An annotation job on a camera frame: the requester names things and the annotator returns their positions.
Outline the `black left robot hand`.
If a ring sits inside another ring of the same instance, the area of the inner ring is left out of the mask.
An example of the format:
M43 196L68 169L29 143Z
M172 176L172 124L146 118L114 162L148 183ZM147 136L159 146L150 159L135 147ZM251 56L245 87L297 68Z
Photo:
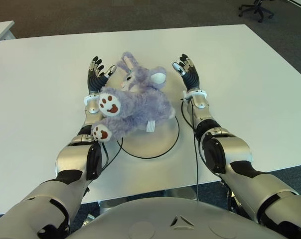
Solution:
M103 69L102 59L95 56L90 62L88 69L87 86L89 94L100 92L109 78L115 73L117 67L112 65L105 72L103 72Z

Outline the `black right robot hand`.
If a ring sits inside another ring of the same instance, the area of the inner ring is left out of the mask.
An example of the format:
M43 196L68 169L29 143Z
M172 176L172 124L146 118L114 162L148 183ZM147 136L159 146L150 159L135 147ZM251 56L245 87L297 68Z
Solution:
M173 62L173 69L182 77L188 91L199 89L200 79L194 63L186 54L182 54L179 59L179 63Z

